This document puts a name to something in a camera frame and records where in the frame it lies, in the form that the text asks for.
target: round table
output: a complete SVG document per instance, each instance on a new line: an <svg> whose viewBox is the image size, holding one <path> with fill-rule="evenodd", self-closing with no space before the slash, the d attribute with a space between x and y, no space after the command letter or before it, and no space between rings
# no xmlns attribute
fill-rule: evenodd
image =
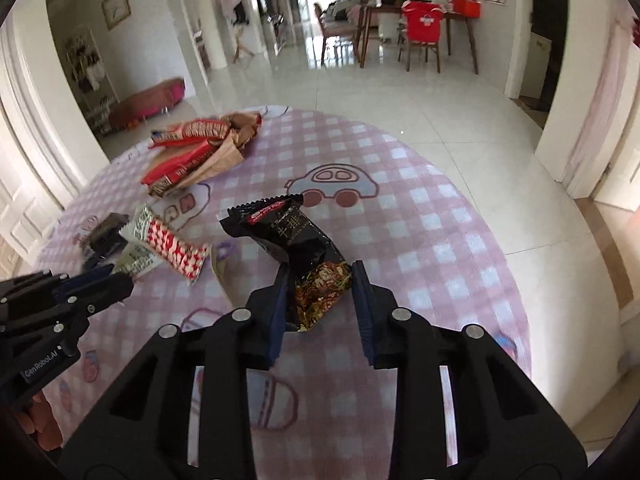
<svg viewBox="0 0 640 480"><path fill-rule="evenodd" d="M66 210L38 267L78 273L82 233L110 212L132 214L149 201L139 182L152 156L142 143L105 168ZM270 107L242 164L165 198L159 211L188 241L211 242L226 237L218 219L227 208L286 192L304 192L306 215L347 261L363 260L371 282L393 290L399 305L454 330L479 323L529 372L526 314L491 231L441 171L373 126ZM250 238L236 240L225 274L235 306L273 283L277 269ZM230 309L207 267L191 286L164 264L137 280L130 298L91 318L82 358L45 388L65 439L160 326L208 326ZM386 478L395 391L394 370L367 365L345 294L309 332L286 334L270 372L248 373L258 476ZM193 397L197 420L196 385Z"/></svg>

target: picture frame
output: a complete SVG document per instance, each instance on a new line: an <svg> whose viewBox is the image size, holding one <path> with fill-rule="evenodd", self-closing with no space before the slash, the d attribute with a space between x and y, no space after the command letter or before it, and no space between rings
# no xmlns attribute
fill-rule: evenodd
<svg viewBox="0 0 640 480"><path fill-rule="evenodd" d="M102 13L107 24L107 30L112 30L131 15L129 0L104 0L102 2Z"/></svg>

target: red snack bag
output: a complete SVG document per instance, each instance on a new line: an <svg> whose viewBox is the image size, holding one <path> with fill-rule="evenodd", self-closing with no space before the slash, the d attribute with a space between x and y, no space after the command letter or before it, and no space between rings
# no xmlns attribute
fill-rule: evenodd
<svg viewBox="0 0 640 480"><path fill-rule="evenodd" d="M229 121L219 119L194 119L185 123L171 124L164 130L151 133L155 146L184 146L208 140L219 146L231 129Z"/></svg>
<svg viewBox="0 0 640 480"><path fill-rule="evenodd" d="M205 140L186 153L172 156L172 158L147 171L140 182L152 186L152 188L158 188L161 190L158 196L162 196L167 189L177 184L183 177L207 160L214 151L215 147Z"/></svg>
<svg viewBox="0 0 640 480"><path fill-rule="evenodd" d="M158 254L190 282L200 275L210 251L208 244L195 246L178 238L146 205L137 209L131 222L121 229L120 236Z"/></svg>

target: brown floor threshold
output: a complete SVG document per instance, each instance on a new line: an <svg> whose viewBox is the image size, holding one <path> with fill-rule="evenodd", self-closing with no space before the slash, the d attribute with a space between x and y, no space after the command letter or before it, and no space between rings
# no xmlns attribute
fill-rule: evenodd
<svg viewBox="0 0 640 480"><path fill-rule="evenodd" d="M593 238L602 254L602 259L607 266L607 272L613 283L613 290L616 292L618 306L625 308L633 300L634 292L631 288L629 275L626 273L625 263L620 255L620 250L616 241L600 214L599 209L591 198L579 198L575 201L582 216L587 222Z"/></svg>

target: wooden chair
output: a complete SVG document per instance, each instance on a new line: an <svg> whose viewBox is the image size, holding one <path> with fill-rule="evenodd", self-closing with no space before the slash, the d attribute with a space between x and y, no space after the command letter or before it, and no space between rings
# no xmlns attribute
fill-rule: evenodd
<svg viewBox="0 0 640 480"><path fill-rule="evenodd" d="M353 45L353 55L356 58L356 62L359 62L358 49L356 48L356 32L357 27L350 25L347 22L327 22L322 17L322 7L320 4L314 4L314 10L316 12L316 18L320 24L320 30L322 31L322 56L320 57L320 65L324 65L324 53L326 51L327 38L351 38L351 44Z"/></svg>
<svg viewBox="0 0 640 480"><path fill-rule="evenodd" d="M412 45L424 46L424 61L429 62L429 49L436 53L438 73L440 73L440 22L443 12L439 5L424 2L405 2L402 13L406 16L406 29L400 33L398 61L402 59L402 49L406 45L406 71L411 67Z"/></svg>

